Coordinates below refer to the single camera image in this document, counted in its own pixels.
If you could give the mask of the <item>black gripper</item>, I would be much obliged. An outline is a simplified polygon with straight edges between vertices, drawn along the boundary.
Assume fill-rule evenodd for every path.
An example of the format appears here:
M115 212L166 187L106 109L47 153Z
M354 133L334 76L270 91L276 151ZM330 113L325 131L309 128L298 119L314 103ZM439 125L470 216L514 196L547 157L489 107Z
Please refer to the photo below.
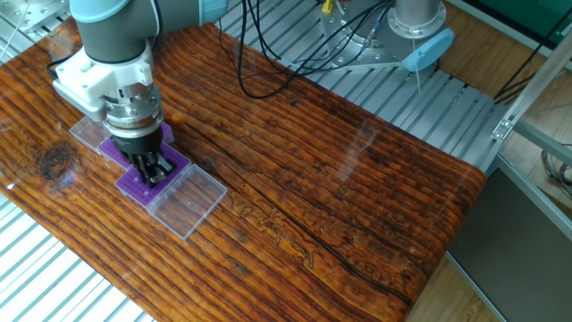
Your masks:
M170 159L165 159L160 152L163 141L161 128L132 139L112 136L111 141L125 161L138 171L143 183L155 186L176 169L176 164Z

